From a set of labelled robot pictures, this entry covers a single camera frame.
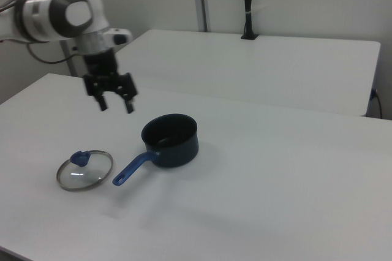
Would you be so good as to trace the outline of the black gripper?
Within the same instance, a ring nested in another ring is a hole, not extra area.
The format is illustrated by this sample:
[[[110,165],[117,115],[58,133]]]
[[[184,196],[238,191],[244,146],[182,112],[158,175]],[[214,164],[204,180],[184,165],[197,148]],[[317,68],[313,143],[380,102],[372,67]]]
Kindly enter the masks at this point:
[[[133,100],[138,91],[130,73],[119,75],[115,51],[107,50],[94,55],[84,55],[83,60],[88,71],[83,76],[87,95],[94,97],[100,109],[105,111],[107,104],[104,92],[107,90],[108,78],[117,80],[115,93],[124,100],[127,112],[132,113]]]

